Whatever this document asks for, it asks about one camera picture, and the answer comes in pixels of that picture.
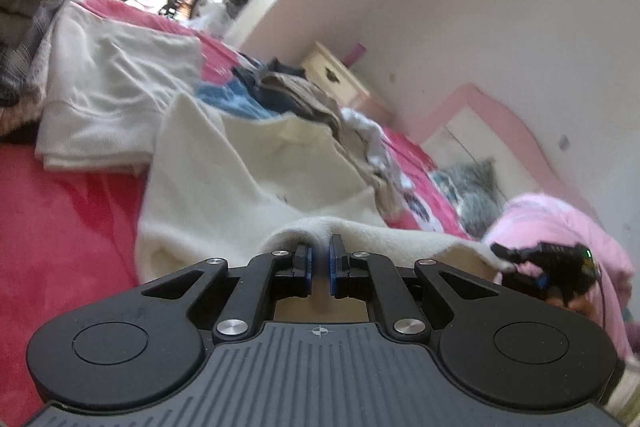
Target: white cloth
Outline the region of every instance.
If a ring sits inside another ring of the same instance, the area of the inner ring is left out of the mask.
[[[201,79],[200,40],[101,19],[75,3],[51,39],[36,142],[46,169],[139,171],[166,108]]]
[[[258,253],[306,243],[316,252],[314,295],[287,299],[278,317],[327,320],[344,318],[350,305],[326,291],[332,233],[349,251],[383,253],[397,266],[435,257],[487,280],[511,269],[486,245],[388,229],[373,188],[335,144],[327,126],[290,114],[244,120],[178,95],[158,135],[138,224],[142,282],[209,257],[245,266]],[[453,245],[466,248],[446,251]]]
[[[335,233],[342,237],[347,252],[380,253],[396,266],[413,267],[418,259],[437,259],[488,281],[492,281],[498,271],[513,271],[513,265],[496,257],[487,245],[454,235],[372,227],[335,217],[307,217],[271,234],[256,252],[294,251],[299,244],[309,245],[314,250],[311,298],[289,298],[278,302],[277,320],[317,323],[367,320],[363,302],[328,297],[326,252]]]
[[[329,128],[292,114],[245,120],[178,95],[162,123],[138,224],[142,282],[209,257],[244,266],[306,216],[386,227],[374,190]]]
[[[389,154],[382,140],[385,136],[382,127],[350,107],[343,107],[340,112],[344,123],[357,132],[366,143],[367,163],[374,168],[376,174],[391,183],[401,194],[413,192],[413,182],[402,172],[398,162]]]

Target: blue clothing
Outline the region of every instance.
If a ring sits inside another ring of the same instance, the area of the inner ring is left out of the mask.
[[[278,115],[275,111],[262,107],[237,78],[224,86],[200,84],[196,96],[213,107],[249,120],[264,120]]]

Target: wooden nightstand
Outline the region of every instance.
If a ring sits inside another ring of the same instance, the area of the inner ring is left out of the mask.
[[[354,108],[380,125],[388,125],[393,119],[386,104],[320,42],[314,44],[301,65],[309,81],[334,97],[342,107]]]

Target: pillow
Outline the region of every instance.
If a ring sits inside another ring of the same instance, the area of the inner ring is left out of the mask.
[[[442,169],[449,175],[459,194],[481,188],[495,201],[494,159],[488,158],[478,163],[458,163]]]
[[[492,158],[452,165],[431,172],[430,177],[455,208],[466,233],[474,239],[480,239],[500,217]]]
[[[482,189],[465,192],[455,208],[460,225],[474,239],[481,239],[502,213],[498,204]]]

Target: purple object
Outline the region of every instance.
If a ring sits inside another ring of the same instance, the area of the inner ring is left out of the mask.
[[[367,49],[358,42],[350,53],[342,59],[342,63],[347,67],[351,68],[358,60],[364,57],[364,54],[367,53]]]

